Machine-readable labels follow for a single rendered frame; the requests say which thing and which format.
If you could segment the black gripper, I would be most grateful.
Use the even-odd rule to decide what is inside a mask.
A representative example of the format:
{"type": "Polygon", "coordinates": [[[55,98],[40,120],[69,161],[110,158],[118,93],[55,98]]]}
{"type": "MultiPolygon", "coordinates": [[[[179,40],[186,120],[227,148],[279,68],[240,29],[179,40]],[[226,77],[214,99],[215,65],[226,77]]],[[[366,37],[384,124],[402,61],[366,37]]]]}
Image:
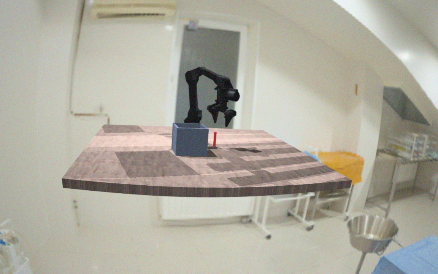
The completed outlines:
{"type": "MultiPolygon", "coordinates": [[[[234,110],[227,110],[228,109],[228,107],[227,107],[227,102],[229,102],[229,100],[227,100],[227,99],[217,99],[217,100],[215,100],[215,101],[217,101],[217,104],[221,104],[222,103],[222,105],[223,105],[223,107],[224,107],[224,110],[223,111],[221,111],[221,112],[224,112],[224,117],[225,117],[225,127],[227,127],[228,125],[229,125],[229,123],[230,123],[230,120],[234,117],[234,116],[236,116],[236,111],[234,111],[234,110]]],[[[211,105],[208,105],[207,106],[207,110],[209,111],[209,106],[211,106],[211,105]]],[[[211,114],[212,114],[212,116],[213,116],[213,120],[214,120],[214,123],[216,123],[217,122],[217,117],[218,117],[218,113],[219,112],[216,112],[216,113],[212,113],[212,112],[210,112],[211,114]]]]}

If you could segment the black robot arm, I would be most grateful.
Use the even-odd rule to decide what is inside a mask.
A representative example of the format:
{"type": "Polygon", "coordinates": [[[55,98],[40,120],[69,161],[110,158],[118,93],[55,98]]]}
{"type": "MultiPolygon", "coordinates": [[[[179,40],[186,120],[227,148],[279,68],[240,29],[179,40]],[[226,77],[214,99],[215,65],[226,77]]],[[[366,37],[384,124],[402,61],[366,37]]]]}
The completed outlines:
{"type": "MultiPolygon", "coordinates": [[[[230,83],[230,78],[218,75],[213,71],[206,69],[205,67],[198,67],[196,69],[187,71],[185,73],[185,78],[189,85],[190,108],[188,111],[188,116],[184,120],[184,123],[199,123],[202,119],[202,111],[198,108],[197,100],[197,82],[199,80],[199,76],[202,75],[212,79],[217,85],[217,87],[214,88],[215,90],[217,90],[217,99],[238,101],[240,98],[238,89],[233,89],[233,86],[230,83]]],[[[223,110],[224,107],[222,103],[215,103],[209,106],[209,111],[213,114],[223,110]]]]}

